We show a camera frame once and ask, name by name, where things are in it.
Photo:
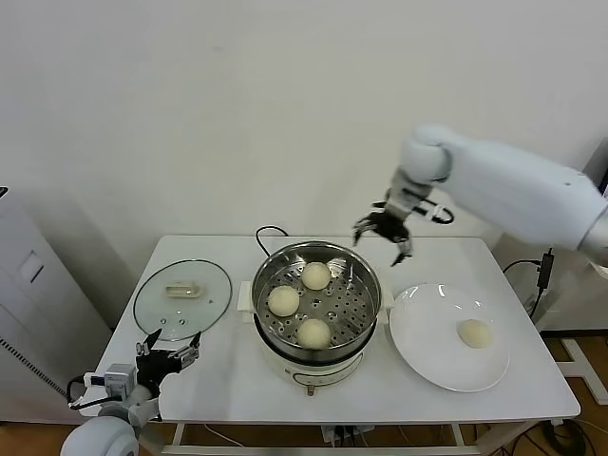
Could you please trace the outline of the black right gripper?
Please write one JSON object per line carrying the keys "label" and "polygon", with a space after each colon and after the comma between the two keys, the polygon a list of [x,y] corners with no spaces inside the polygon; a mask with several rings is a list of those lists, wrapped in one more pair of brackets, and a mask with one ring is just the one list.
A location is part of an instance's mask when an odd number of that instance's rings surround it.
{"label": "black right gripper", "polygon": [[367,232],[374,232],[378,236],[393,242],[398,254],[391,263],[391,267],[401,264],[406,258],[412,257],[412,242],[409,230],[404,221],[394,214],[382,209],[373,211],[359,219],[352,227],[352,243],[356,245]]}

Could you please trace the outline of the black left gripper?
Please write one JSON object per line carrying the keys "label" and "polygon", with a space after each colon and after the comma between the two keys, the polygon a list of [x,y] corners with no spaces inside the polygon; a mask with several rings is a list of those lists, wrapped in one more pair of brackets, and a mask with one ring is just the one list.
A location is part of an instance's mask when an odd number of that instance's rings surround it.
{"label": "black left gripper", "polygon": [[175,351],[151,351],[161,333],[162,329],[157,329],[143,342],[136,344],[137,384],[145,387],[152,397],[160,396],[161,384],[167,375],[183,371],[200,356],[201,332],[197,332],[186,346]]}

